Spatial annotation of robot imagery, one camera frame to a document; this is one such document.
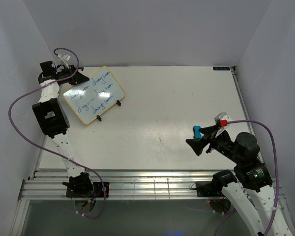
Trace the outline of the blue whiteboard eraser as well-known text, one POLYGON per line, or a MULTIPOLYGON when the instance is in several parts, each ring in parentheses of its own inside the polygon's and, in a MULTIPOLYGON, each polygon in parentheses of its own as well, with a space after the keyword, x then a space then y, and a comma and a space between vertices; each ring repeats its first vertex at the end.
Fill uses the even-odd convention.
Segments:
POLYGON ((200 129, 201 129, 201 127, 199 125, 193 126, 193 138, 194 139, 200 139, 202 137, 200 129))

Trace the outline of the yellow framed whiteboard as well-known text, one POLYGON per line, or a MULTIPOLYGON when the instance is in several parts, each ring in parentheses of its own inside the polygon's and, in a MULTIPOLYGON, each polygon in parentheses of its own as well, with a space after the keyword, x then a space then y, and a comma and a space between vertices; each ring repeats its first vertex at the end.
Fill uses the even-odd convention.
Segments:
POLYGON ((63 93, 67 104, 85 125, 125 97, 125 91, 108 67, 103 66, 88 77, 88 82, 75 85, 63 93))

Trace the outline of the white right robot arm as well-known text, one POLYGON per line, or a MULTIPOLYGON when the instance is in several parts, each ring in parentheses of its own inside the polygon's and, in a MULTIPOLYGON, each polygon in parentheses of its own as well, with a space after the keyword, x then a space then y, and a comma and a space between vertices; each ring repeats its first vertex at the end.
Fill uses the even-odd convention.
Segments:
POLYGON ((237 134, 231 140, 221 120, 213 126, 194 126, 192 139, 186 143, 200 156, 217 151, 235 163, 233 171, 215 173, 207 184, 210 192, 225 196, 247 226, 252 236, 291 236, 278 204, 279 183, 272 180, 265 164, 258 159, 260 147, 256 137, 248 132, 237 134))

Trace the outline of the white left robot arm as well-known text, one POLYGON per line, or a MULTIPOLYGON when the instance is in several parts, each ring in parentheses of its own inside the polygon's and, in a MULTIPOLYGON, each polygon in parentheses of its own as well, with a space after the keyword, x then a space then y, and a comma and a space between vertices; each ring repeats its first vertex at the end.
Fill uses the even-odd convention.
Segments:
POLYGON ((76 67, 73 65, 64 66, 60 72, 57 71, 59 67, 52 61, 42 62, 40 67, 42 72, 38 82, 43 89, 38 103, 32 105, 32 110, 43 134, 54 142, 61 155, 68 158, 63 161, 69 181, 63 185, 75 194, 88 197, 94 192, 94 184, 85 168, 75 164, 78 160, 67 135, 70 124, 58 96, 60 85, 79 85, 88 82, 89 77, 75 71, 76 67))

